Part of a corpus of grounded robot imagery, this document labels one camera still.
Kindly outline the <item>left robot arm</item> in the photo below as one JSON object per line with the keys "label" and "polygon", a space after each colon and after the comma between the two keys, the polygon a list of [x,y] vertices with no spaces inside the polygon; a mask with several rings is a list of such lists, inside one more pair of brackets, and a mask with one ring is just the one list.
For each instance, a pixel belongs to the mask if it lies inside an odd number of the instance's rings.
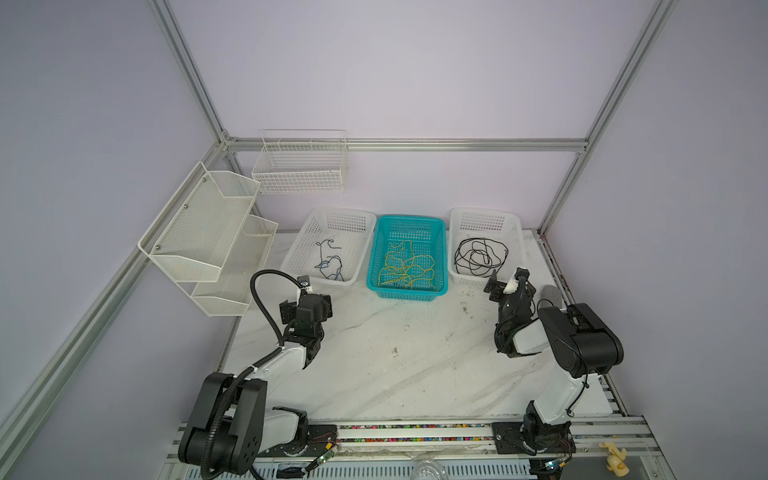
{"label": "left robot arm", "polygon": [[[279,305],[282,327],[257,292],[258,280],[266,275],[287,279],[297,288],[295,300]],[[178,449],[179,460],[197,466],[203,479],[243,475],[261,453],[276,448],[294,456],[309,445],[307,413],[269,406],[268,399],[271,391],[316,358],[325,337],[323,323],[333,316],[332,299],[315,293],[308,276],[275,269],[254,273],[249,288],[277,336],[277,346],[237,375],[213,372],[203,381]]]}

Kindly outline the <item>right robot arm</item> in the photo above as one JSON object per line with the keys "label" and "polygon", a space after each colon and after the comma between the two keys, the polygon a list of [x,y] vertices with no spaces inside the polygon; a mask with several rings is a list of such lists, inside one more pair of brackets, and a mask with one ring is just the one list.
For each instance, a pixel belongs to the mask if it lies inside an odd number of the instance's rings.
{"label": "right robot arm", "polygon": [[498,306],[493,333],[498,353],[520,358],[550,350],[556,362],[543,390],[528,403],[518,430],[496,433],[499,443],[536,455],[571,445],[571,418],[590,388],[590,377],[605,375],[621,364],[624,349],[585,303],[536,306],[536,289],[529,277],[521,267],[507,282],[492,273],[484,292]]}

